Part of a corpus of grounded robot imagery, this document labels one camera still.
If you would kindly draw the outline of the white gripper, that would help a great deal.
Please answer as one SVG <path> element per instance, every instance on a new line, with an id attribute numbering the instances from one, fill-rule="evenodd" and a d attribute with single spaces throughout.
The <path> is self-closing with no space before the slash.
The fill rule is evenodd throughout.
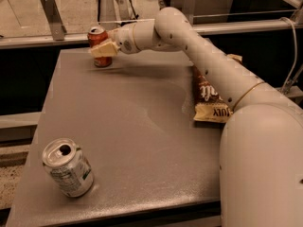
<path id="1" fill-rule="evenodd" d="M 100 44 L 94 45 L 89 49 L 90 54 L 94 58 L 113 57 L 118 53 L 119 49 L 125 54 L 135 53 L 134 26 L 135 23 L 131 23 L 110 30 L 108 35 L 111 39 L 106 39 Z"/>

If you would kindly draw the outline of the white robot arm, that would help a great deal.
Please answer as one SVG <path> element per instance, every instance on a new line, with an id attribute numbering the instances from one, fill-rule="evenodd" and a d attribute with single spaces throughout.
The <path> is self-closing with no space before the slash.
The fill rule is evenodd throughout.
<path id="1" fill-rule="evenodd" d="M 111 30 L 94 57 L 176 48 L 232 110 L 220 145 L 222 227 L 303 227 L 303 111 L 201 37 L 178 9 Z"/>

